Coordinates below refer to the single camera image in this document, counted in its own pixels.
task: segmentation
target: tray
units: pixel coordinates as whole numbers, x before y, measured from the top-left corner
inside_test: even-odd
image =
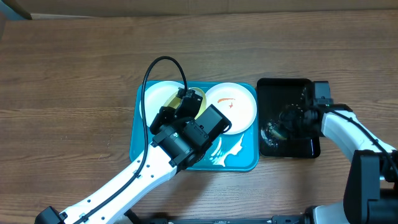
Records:
[[[160,80],[151,80],[147,82],[147,89]],[[216,82],[188,82],[188,87],[199,87],[207,92],[211,87],[217,85]],[[257,102],[255,89],[247,83],[238,83],[248,89]],[[134,111],[131,143],[130,160],[134,161],[144,149],[144,132],[142,130],[142,118],[139,113],[139,103],[141,101],[141,86],[137,90],[136,110]],[[258,120],[243,133],[227,135],[222,134],[213,145],[207,150],[203,159],[197,162],[188,170],[215,170],[215,171],[242,171],[252,170],[259,160],[259,138],[258,138]],[[148,128],[149,142],[152,141],[153,134]]]

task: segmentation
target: wooden table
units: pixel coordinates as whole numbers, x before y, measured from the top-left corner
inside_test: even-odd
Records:
[[[0,222],[79,202],[129,163],[136,91],[158,56],[189,80],[328,80],[375,135],[398,146],[398,11],[7,22],[0,42]],[[179,80],[160,62],[151,79]],[[261,157],[251,172],[181,172],[140,217],[254,218],[343,198],[350,164]]]

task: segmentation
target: cable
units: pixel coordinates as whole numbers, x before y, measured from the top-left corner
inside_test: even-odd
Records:
[[[357,128],[359,128],[359,130],[361,130],[366,137],[368,137],[368,139],[384,154],[384,156],[386,157],[388,163],[390,163],[392,170],[394,171],[394,176],[395,176],[395,181],[398,181],[398,169],[397,166],[395,164],[395,162],[392,160],[392,156],[379,144],[379,141],[377,139],[374,139],[373,136],[359,123],[355,122],[352,118],[349,118],[335,110],[331,110],[331,109],[326,109],[325,111],[327,112],[331,112],[334,113],[335,115],[346,119],[347,121],[349,121],[350,123],[354,124]]]
[[[184,71],[182,70],[181,65],[172,57],[169,56],[161,56],[155,59],[148,67],[147,72],[145,73],[144,80],[142,81],[142,88],[141,88],[141,114],[142,114],[142,124],[144,127],[144,155],[142,157],[142,162],[139,165],[137,172],[115,193],[113,193],[108,199],[106,199],[104,202],[99,204],[97,207],[89,211],[86,215],[83,215],[79,220],[74,222],[73,224],[79,224],[81,222],[87,221],[87,219],[92,216],[92,214],[96,213],[99,209],[104,207],[107,203],[112,201],[114,198],[116,198],[123,190],[125,190],[140,174],[142,168],[144,167],[145,161],[147,160],[147,155],[148,155],[148,128],[147,128],[147,120],[146,120],[146,114],[145,114],[145,89],[147,86],[147,81],[148,81],[148,76],[150,74],[150,71],[152,71],[152,68],[155,66],[155,64],[161,60],[170,60],[174,62],[174,64],[178,67],[180,70],[182,80],[184,82],[184,94],[187,93],[188,90],[188,85],[187,85],[187,79],[185,78]]]

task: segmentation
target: orange food residue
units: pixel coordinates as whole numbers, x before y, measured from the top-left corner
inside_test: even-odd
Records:
[[[225,100],[235,100],[234,98],[221,98],[217,101],[217,103],[225,101]]]

